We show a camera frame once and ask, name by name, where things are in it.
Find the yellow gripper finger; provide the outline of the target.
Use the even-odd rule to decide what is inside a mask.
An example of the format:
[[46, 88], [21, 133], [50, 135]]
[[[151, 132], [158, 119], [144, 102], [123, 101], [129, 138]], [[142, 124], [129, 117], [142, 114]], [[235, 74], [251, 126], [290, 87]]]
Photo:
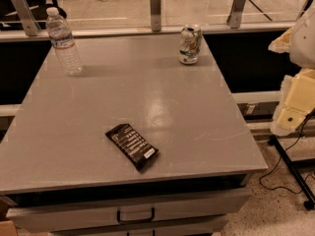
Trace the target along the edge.
[[303, 68], [294, 77], [285, 75], [280, 103], [276, 107], [270, 130], [274, 135], [293, 133], [315, 109], [315, 70]]

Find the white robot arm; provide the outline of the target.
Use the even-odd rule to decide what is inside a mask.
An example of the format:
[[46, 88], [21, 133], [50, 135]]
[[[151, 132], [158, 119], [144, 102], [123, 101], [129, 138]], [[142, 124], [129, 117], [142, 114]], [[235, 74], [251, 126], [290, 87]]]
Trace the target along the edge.
[[268, 49], [288, 53], [290, 62], [301, 68], [295, 76], [284, 76], [270, 126], [273, 134], [287, 136], [315, 109], [315, 9], [309, 8]]

